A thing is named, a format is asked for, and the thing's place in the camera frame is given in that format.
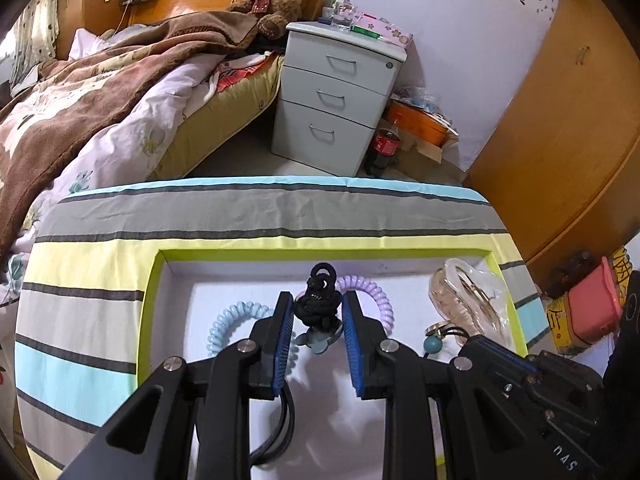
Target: pink box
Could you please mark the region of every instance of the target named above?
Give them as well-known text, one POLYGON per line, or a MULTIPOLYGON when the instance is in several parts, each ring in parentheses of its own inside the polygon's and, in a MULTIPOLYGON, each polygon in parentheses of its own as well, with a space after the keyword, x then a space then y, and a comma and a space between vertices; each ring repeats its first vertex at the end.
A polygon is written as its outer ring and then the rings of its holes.
POLYGON ((618 329, 622 309, 606 257, 569 291, 569 309, 575 335, 589 344, 618 329))
POLYGON ((384 18, 376 18, 370 14, 363 14, 356 23, 353 23, 353 25, 368 28, 373 32, 377 32, 380 36, 388 40, 389 43, 396 44, 404 49, 406 49, 414 40, 413 34, 407 34, 397 25, 389 23, 384 18))

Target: plastic bag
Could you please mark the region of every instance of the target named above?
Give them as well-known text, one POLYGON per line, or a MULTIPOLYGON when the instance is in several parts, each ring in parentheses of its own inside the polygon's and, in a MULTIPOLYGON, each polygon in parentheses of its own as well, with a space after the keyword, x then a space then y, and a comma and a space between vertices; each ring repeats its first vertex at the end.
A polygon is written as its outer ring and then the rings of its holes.
MULTIPOLYGON (((515 350, 509 319, 509 292, 503 280, 458 258, 450 258, 431 279, 429 296, 438 313, 470 336, 483 334, 515 350)), ((464 340, 456 338, 460 345, 464 340)))
POLYGON ((404 104, 420 108, 430 114, 440 112, 440 107, 438 106, 440 99, 438 96, 427 92, 427 89, 422 86, 404 86, 395 90, 394 93, 398 96, 399 101, 404 104))

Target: purple coil hair tie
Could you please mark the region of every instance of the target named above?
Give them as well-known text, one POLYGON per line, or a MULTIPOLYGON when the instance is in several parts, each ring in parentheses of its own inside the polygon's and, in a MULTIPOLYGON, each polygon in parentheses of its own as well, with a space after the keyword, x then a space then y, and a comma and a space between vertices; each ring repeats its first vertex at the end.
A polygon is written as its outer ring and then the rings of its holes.
POLYGON ((335 280, 335 289, 340 292, 360 290, 369 294, 380 310, 380 323, 382 323, 386 335, 391 334, 394 327, 394 310, 385 291, 376 282, 364 276, 341 276, 335 280))

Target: nightstand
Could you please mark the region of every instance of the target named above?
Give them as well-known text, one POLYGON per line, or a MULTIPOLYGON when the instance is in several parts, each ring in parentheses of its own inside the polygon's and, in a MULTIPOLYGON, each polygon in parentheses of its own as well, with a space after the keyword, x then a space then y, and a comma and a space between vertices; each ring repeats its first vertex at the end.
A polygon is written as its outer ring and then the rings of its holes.
POLYGON ((287 30, 271 151, 355 176, 406 52, 317 22, 289 23, 287 30))

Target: drawer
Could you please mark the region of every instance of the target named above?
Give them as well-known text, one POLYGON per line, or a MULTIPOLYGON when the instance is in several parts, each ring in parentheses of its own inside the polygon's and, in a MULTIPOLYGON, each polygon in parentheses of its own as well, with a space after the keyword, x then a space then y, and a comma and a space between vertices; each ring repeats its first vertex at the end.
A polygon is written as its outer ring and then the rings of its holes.
POLYGON ((286 66, 280 95, 285 101, 309 106, 375 128, 386 97, 332 77, 286 66))
POLYGON ((377 52, 303 32, 290 32, 285 66, 341 79, 388 96, 402 63, 377 52))
POLYGON ((337 176, 355 176, 373 129, 280 100, 271 151, 337 176))

